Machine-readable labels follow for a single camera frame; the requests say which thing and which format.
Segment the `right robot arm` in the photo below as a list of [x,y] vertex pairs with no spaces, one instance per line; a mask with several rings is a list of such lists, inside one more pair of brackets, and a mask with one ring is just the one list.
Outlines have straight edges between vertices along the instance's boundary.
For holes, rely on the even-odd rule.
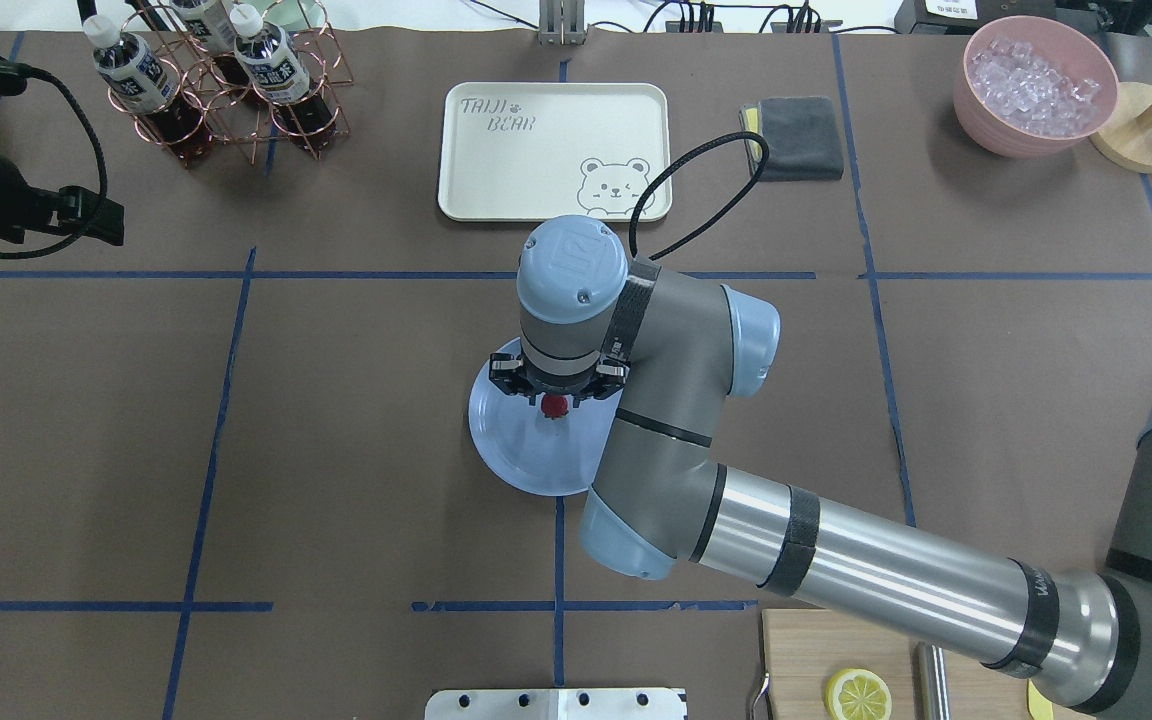
[[710,455],[723,401],[761,387],[776,309],[628,258],[594,217],[526,237],[521,351],[495,354],[508,395],[617,395],[581,541],[658,579],[679,560],[927,641],[1033,680],[1100,719],[1152,719],[1152,409],[1100,570],[1049,573],[728,468]]

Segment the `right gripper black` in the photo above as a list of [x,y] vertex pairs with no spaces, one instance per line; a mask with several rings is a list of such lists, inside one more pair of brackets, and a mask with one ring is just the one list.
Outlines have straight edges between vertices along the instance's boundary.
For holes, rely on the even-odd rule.
[[576,359],[558,359],[539,350],[497,353],[488,357],[488,381],[505,395],[521,395],[535,406],[541,395],[568,396],[573,406],[585,397],[605,400],[626,387],[628,363],[594,351]]

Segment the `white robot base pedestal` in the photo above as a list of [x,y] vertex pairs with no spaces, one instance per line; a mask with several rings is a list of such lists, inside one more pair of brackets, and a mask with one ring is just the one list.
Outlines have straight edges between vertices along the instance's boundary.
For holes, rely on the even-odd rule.
[[425,719],[687,719],[684,689],[668,687],[448,689]]

